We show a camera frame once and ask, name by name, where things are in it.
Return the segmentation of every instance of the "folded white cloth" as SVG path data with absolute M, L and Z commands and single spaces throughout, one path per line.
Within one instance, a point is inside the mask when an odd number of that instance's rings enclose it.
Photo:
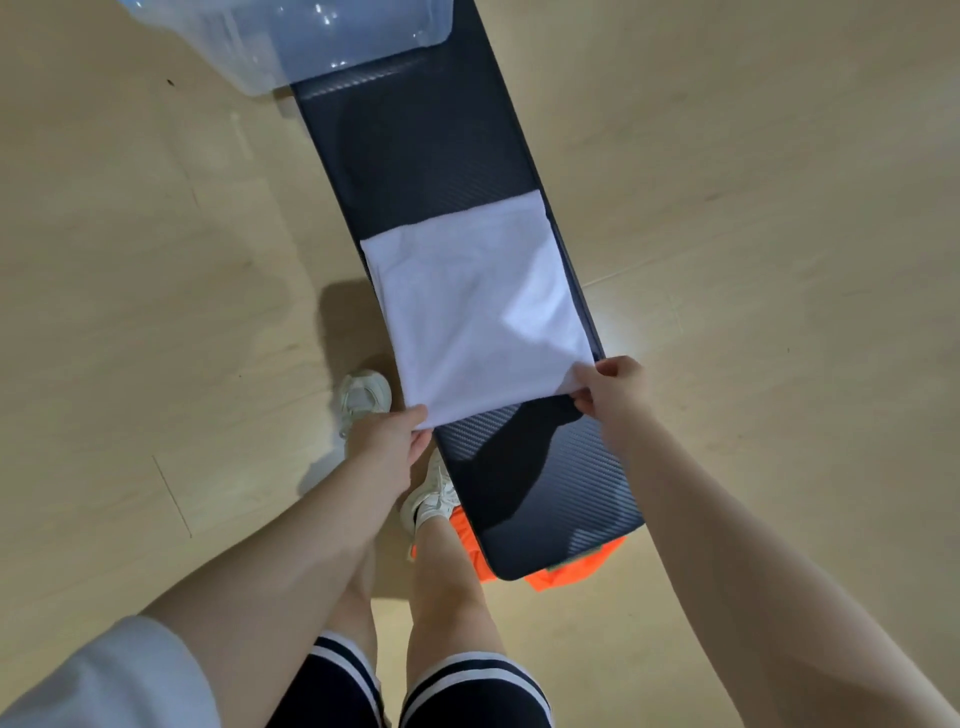
M 593 361 L 539 192 L 361 245 L 424 426 L 571 392 L 572 364 Z

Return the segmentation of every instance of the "orange fabric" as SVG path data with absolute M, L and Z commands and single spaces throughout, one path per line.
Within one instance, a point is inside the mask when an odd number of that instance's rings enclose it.
M 477 576 L 480 577 L 480 581 L 493 581 L 496 579 L 496 574 L 491 571 L 487 559 L 480 550 L 480 544 L 477 543 L 477 537 L 473 534 L 473 529 L 470 528 L 467 514 L 464 513 L 464 509 L 460 506 L 457 506 L 453 510 L 453 514 L 450 516 L 450 525 L 456 530 L 461 543 L 467 550 L 470 561 L 473 563 L 473 569 L 477 572 Z M 623 536 L 616 539 L 616 541 L 604 544 L 593 553 L 569 564 L 564 564 L 561 567 L 544 569 L 537 573 L 532 573 L 526 577 L 526 581 L 538 592 L 582 581 L 603 566 L 603 563 L 607 561 L 614 551 L 620 548 L 620 545 L 626 538 L 626 536 Z

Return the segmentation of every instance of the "hand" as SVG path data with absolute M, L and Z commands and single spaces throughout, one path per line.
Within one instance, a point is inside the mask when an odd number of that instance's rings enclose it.
M 646 409 L 643 367 L 629 356 L 615 356 L 592 367 L 574 364 L 573 374 L 583 385 L 570 395 L 574 405 L 600 422 L 607 448 L 622 460 L 630 422 Z
M 433 429 L 417 430 L 426 420 L 426 405 L 404 412 L 370 414 L 353 424 L 347 438 L 347 460 L 362 460 L 393 497 L 410 487 L 410 467 L 430 444 Z

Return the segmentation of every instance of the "person's left hand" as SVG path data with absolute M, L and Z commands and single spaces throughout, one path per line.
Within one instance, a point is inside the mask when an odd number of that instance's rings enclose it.
M 350 429 L 347 460 L 361 460 L 375 468 L 384 489 L 399 496 L 410 487 L 410 467 L 433 436 L 433 429 L 416 429 L 424 420 L 424 404 L 403 412 L 367 415 Z

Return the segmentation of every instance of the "forearm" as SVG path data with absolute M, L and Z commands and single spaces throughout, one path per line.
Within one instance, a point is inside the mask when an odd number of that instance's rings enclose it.
M 144 610 L 200 663 L 225 728 L 262 728 L 389 512 L 374 463 L 349 460 Z
M 630 427 L 624 465 L 637 504 L 745 723 L 956 724 L 946 701 L 825 573 L 724 491 L 652 416 L 638 412 Z

